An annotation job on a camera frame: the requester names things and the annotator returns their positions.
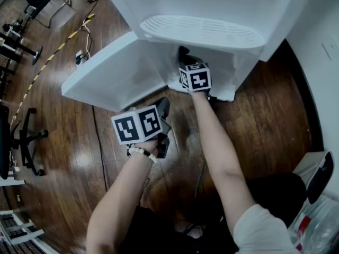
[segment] chair wheel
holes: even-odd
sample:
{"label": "chair wheel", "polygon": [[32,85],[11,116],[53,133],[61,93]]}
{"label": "chair wheel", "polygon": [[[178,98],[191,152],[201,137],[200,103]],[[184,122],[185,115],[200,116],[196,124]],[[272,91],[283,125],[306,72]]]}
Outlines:
{"label": "chair wheel", "polygon": [[38,176],[43,176],[44,175],[44,170],[43,169],[39,169],[38,170]]}
{"label": "chair wheel", "polygon": [[43,137],[43,138],[48,137],[48,131],[47,130],[42,130],[40,133],[41,133],[41,137]]}

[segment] shirt sleeve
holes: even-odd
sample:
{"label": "shirt sleeve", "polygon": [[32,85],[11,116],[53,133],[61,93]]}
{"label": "shirt sleeve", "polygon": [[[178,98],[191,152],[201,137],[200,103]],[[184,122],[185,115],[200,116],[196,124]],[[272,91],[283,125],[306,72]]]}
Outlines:
{"label": "shirt sleeve", "polygon": [[284,222],[258,204],[249,208],[238,220],[234,228],[234,242],[239,248],[237,254],[299,254]]}

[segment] yellow black caution tape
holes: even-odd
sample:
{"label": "yellow black caution tape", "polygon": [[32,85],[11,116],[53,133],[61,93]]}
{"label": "yellow black caution tape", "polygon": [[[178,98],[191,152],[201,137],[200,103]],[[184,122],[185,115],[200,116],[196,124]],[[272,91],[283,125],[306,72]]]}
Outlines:
{"label": "yellow black caution tape", "polygon": [[25,95],[23,96],[23,99],[22,99],[22,101],[21,101],[21,103],[20,103],[20,105],[19,105],[19,108],[17,109],[16,114],[15,114],[15,116],[14,116],[13,119],[12,119],[12,122],[16,120],[16,116],[19,114],[19,111],[20,111],[20,108],[21,108],[21,106],[22,106],[22,104],[23,104],[23,101],[26,99],[28,92],[31,90],[31,88],[32,88],[32,86],[33,86],[33,84],[34,84],[34,82],[39,78],[39,75],[41,74],[41,72],[46,68],[47,64],[53,59],[53,57],[56,55],[56,53],[59,52],[59,51],[66,45],[66,43],[67,43],[71,38],[73,38],[73,37],[81,30],[81,28],[82,28],[83,26],[85,26],[87,23],[89,23],[94,17],[95,17],[95,14],[94,14],[94,13],[91,14],[91,15],[89,15],[89,16],[87,16],[86,19],[85,19],[85,22],[83,22],[83,24],[79,27],[79,29],[78,29],[77,31],[73,32],[71,35],[69,35],[68,38],[66,39],[66,41],[65,41],[62,45],[60,45],[60,47],[59,47],[59,48],[58,48],[58,49],[57,49],[57,50],[56,50],[56,51],[55,51],[55,52],[47,59],[47,61],[45,62],[45,64],[44,64],[44,65],[42,66],[42,68],[39,70],[38,74],[35,76],[33,82],[32,82],[32,83],[30,84],[30,86],[28,87],[28,89],[27,89]]}

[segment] beaded bracelet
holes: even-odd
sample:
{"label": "beaded bracelet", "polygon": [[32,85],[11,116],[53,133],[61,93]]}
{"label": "beaded bracelet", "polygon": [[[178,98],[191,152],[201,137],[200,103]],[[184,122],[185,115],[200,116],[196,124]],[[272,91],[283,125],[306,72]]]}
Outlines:
{"label": "beaded bracelet", "polygon": [[147,150],[142,149],[142,148],[137,148],[137,147],[131,147],[128,149],[128,152],[132,154],[133,152],[140,153],[142,155],[147,156],[149,159],[151,159],[154,163],[156,163],[157,158],[154,156],[154,154],[149,153]]}

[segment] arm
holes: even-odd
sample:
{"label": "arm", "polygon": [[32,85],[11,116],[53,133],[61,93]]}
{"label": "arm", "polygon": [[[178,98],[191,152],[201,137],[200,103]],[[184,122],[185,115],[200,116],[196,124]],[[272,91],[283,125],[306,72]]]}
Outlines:
{"label": "arm", "polygon": [[[136,144],[154,155],[157,142]],[[139,203],[152,160],[133,153],[114,184],[95,208],[87,230],[87,254],[117,253]]]}
{"label": "arm", "polygon": [[192,93],[200,139],[211,177],[233,235],[239,218],[255,204],[247,187],[233,144],[211,108],[205,93]]}

